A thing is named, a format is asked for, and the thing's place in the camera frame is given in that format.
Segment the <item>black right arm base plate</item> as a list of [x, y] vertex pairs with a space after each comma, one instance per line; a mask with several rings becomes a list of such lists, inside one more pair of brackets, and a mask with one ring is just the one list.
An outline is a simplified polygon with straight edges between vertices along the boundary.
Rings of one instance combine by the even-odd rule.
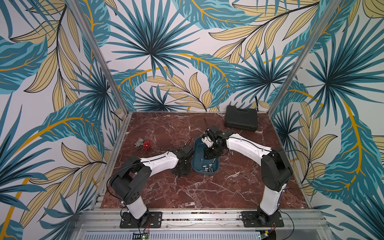
[[284, 221], [279, 211], [267, 215], [262, 210], [243, 211], [240, 219], [245, 228], [280, 228], [284, 227]]

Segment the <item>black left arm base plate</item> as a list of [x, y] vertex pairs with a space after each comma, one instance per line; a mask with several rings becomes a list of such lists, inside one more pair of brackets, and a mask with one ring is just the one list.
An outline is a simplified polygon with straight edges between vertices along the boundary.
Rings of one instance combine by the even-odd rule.
[[124, 212], [120, 222], [120, 229], [159, 229], [162, 225], [162, 218], [162, 212], [147, 212], [139, 219], [135, 219], [131, 213]]

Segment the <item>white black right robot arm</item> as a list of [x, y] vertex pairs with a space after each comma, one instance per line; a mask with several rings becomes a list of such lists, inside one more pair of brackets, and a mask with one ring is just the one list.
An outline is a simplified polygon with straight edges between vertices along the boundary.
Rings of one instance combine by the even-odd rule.
[[202, 142], [206, 145], [204, 157], [207, 159], [214, 159], [231, 150], [258, 164], [265, 186], [258, 211], [268, 217], [278, 211], [282, 192], [293, 175], [290, 161], [282, 148], [263, 146], [230, 130], [222, 132], [216, 126], [203, 133]]

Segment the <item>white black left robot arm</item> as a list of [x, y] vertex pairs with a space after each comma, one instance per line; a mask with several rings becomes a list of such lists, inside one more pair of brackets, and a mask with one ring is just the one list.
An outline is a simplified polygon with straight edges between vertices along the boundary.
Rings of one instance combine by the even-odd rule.
[[128, 208], [133, 219], [144, 223], [148, 218], [148, 208], [141, 197], [150, 177], [170, 170], [180, 177], [191, 172], [190, 159], [195, 151], [190, 145], [163, 154], [138, 158], [129, 157], [124, 165], [107, 181], [107, 186], [114, 191], [116, 198]]

